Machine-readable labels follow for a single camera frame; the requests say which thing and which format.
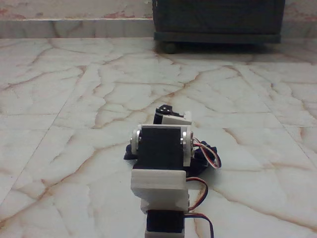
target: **marble tile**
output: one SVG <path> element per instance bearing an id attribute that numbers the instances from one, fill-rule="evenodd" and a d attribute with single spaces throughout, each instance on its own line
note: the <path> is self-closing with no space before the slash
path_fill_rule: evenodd
<path id="1" fill-rule="evenodd" d="M 287 127 L 286 129 L 317 167 L 317 127 Z"/>
<path id="2" fill-rule="evenodd" d="M 281 126 L 237 71 L 191 61 L 174 62 L 144 52 L 92 65 L 83 75 L 91 82 L 76 86 L 54 125 L 103 128 L 135 114 L 150 122 L 155 107 L 171 103 L 181 111 L 179 106 L 186 105 L 195 120 L 205 117 L 202 120 L 213 127 Z"/>
<path id="3" fill-rule="evenodd" d="M 169 56 L 151 39 L 0 40 L 0 238 L 142 237 L 123 155 L 164 103 L 222 158 L 196 210 L 215 237 L 314 238 L 315 45 Z M 186 221 L 187 237 L 207 229 Z"/>
<path id="4" fill-rule="evenodd" d="M 56 224 L 45 225 L 52 237 L 65 229 L 75 237 L 141 237 L 145 217 L 130 191 L 131 164 L 122 159 L 136 124 L 124 120 L 103 129 L 52 127 L 0 206 L 2 237 L 22 229 L 21 220 L 28 235 L 35 235 L 56 211 L 64 227 L 57 228 L 57 218 Z M 267 231 L 258 237 L 313 234 L 316 168 L 285 129 L 203 126 L 194 132 L 217 146 L 223 161 L 221 171 L 203 174 L 212 190 L 197 209 L 213 220 L 217 237 L 254 237 L 261 227 Z M 126 229 L 118 229 L 118 223 Z M 206 236 L 207 225 L 188 222 L 186 229 Z"/>
<path id="5" fill-rule="evenodd" d="M 259 56 L 248 65 L 235 65 L 285 126 L 317 126 L 317 54 L 305 56 L 305 51 L 312 47 L 308 45 L 305 49 L 305 45 L 301 51 L 295 48 L 290 55 L 284 54 L 284 48 L 264 56 L 273 62 L 262 62 L 264 59 Z"/>
<path id="6" fill-rule="evenodd" d="M 52 125 L 57 114 L 51 115 L 0 115 L 0 130 L 47 130 Z"/>
<path id="7" fill-rule="evenodd" d="M 0 203 L 44 135 L 44 130 L 0 130 Z"/>

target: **white plastic part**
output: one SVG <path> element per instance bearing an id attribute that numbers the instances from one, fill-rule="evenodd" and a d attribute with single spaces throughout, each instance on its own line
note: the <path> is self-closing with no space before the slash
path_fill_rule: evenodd
<path id="1" fill-rule="evenodd" d="M 141 210 L 188 212 L 186 172 L 181 170 L 133 169 L 131 190 L 141 198 Z"/>
<path id="2" fill-rule="evenodd" d="M 191 125 L 192 115 L 190 112 L 186 112 L 183 118 L 172 116 L 172 115 L 163 115 L 162 124 L 164 125 L 166 124 L 167 125 Z"/>

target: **wall skirting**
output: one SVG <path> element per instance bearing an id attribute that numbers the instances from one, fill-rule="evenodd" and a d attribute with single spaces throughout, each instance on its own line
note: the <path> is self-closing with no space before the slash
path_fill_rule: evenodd
<path id="1" fill-rule="evenodd" d="M 152 37 L 152 19 L 0 20 L 0 38 Z M 285 21 L 284 38 L 316 38 L 317 22 Z"/>

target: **marble floor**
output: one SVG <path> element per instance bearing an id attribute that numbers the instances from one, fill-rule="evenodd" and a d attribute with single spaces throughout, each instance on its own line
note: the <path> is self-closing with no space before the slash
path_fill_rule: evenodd
<path id="1" fill-rule="evenodd" d="M 216 238 L 317 238 L 317 40 L 156 54 L 151 39 L 0 40 L 0 238 L 141 238 L 123 160 L 171 104 L 222 169 Z M 191 200 L 200 187 L 191 187 Z M 208 225 L 186 221 L 187 238 Z"/>

